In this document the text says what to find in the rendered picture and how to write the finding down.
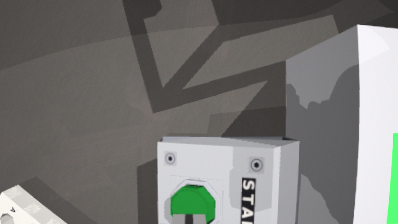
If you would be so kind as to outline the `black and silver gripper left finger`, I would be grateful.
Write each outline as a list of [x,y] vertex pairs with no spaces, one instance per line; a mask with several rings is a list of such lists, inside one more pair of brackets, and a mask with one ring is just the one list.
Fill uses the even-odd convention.
[[173,214],[172,224],[189,224],[189,214]]

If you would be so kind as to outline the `white tube rack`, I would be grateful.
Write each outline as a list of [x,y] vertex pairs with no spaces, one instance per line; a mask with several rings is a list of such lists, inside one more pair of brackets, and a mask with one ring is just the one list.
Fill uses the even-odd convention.
[[67,223],[17,185],[0,195],[0,224]]

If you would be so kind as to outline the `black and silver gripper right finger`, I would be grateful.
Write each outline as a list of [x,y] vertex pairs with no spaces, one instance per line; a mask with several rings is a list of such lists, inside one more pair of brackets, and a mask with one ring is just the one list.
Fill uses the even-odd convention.
[[189,224],[206,224],[205,214],[189,214]]

